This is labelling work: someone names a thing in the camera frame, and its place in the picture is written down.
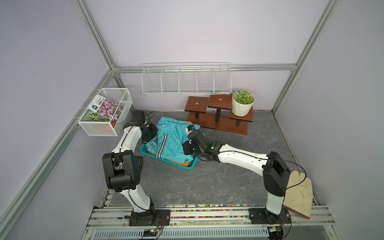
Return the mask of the teal plastic basket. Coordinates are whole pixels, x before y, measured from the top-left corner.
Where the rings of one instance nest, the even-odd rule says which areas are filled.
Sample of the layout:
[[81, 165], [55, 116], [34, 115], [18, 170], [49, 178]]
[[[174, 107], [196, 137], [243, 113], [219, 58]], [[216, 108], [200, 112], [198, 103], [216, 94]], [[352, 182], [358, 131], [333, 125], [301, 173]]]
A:
[[182, 169], [186, 169], [186, 170], [191, 170], [195, 167], [196, 163], [198, 162], [198, 158], [194, 158], [193, 161], [190, 161], [190, 162], [187, 162], [187, 163], [177, 163], [177, 162], [174, 162], [174, 161], [171, 161], [171, 160], [167, 160], [167, 159], [159, 159], [156, 157], [155, 154], [153, 154], [152, 152], [149, 152], [148, 151], [148, 148], [145, 146], [145, 145], [142, 145], [140, 147], [140, 152], [146, 156], [149, 156], [149, 157], [152, 157], [154, 159], [157, 159], [157, 160], [160, 160], [160, 161], [163, 161], [165, 163], [169, 163], [171, 165], [174, 165], [176, 167], [180, 167]]

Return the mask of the teal pants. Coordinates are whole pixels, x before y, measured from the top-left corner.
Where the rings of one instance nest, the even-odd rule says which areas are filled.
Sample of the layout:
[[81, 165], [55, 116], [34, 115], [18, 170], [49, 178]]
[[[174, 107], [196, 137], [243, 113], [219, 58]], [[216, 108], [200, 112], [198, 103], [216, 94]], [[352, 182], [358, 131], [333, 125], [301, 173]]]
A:
[[190, 122], [179, 121], [168, 117], [161, 117], [158, 121], [158, 135], [146, 144], [149, 152], [159, 159], [167, 159], [178, 163], [193, 161], [191, 155], [185, 155], [183, 143], [188, 139], [186, 128], [194, 125]]

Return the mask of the orange pants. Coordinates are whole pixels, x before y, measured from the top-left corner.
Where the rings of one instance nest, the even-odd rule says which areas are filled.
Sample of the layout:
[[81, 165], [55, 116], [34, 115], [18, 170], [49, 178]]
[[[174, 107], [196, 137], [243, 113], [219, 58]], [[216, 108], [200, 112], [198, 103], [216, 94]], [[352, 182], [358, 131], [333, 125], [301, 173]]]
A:
[[169, 163], [171, 165], [184, 168], [184, 169], [190, 168], [195, 163], [195, 160], [190, 161], [190, 162], [186, 162], [186, 163], [178, 163], [178, 162], [174, 162], [174, 161], [167, 160], [167, 159], [159, 159], [159, 158], [156, 157], [156, 155], [154, 153], [151, 153], [151, 152], [148, 153], [148, 156], [150, 156], [152, 158], [155, 158], [157, 160]]

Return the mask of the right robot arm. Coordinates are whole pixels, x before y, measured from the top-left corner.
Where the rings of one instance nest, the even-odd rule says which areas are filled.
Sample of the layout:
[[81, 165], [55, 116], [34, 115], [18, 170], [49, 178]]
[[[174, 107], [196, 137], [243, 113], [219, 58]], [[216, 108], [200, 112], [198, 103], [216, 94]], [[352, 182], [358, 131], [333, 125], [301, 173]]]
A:
[[199, 130], [187, 127], [188, 140], [183, 144], [186, 155], [202, 158], [206, 161], [232, 164], [248, 169], [263, 177], [268, 192], [265, 214], [280, 215], [291, 170], [276, 152], [257, 154], [234, 148], [219, 141], [209, 141]]

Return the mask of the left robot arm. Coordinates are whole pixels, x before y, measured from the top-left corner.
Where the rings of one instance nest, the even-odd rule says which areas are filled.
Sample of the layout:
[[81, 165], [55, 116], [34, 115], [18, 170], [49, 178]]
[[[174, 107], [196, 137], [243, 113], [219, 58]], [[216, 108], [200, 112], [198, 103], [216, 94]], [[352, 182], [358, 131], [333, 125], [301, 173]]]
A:
[[108, 189], [123, 195], [132, 205], [133, 214], [154, 217], [154, 204], [140, 185], [143, 158], [134, 154], [140, 140], [148, 142], [157, 135], [158, 129], [146, 116], [143, 111], [133, 112], [119, 143], [103, 155], [102, 163]]

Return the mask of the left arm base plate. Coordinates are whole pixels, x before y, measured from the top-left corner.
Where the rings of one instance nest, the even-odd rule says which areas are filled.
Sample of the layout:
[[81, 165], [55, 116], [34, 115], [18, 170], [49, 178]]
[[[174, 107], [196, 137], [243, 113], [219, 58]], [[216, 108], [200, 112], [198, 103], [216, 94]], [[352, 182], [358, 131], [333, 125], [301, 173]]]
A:
[[125, 216], [129, 220], [129, 226], [168, 226], [171, 220], [170, 210], [148, 210], [143, 213], [132, 212]]

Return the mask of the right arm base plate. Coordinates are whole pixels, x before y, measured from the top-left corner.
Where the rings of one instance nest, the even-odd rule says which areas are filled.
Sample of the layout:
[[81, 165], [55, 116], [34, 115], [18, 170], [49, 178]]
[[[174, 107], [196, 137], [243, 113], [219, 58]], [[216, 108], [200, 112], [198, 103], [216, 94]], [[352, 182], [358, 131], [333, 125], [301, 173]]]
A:
[[249, 215], [252, 225], [274, 225], [274, 224], [291, 224], [292, 218], [285, 207], [281, 208], [281, 212], [276, 215], [269, 212], [267, 208], [251, 208]]

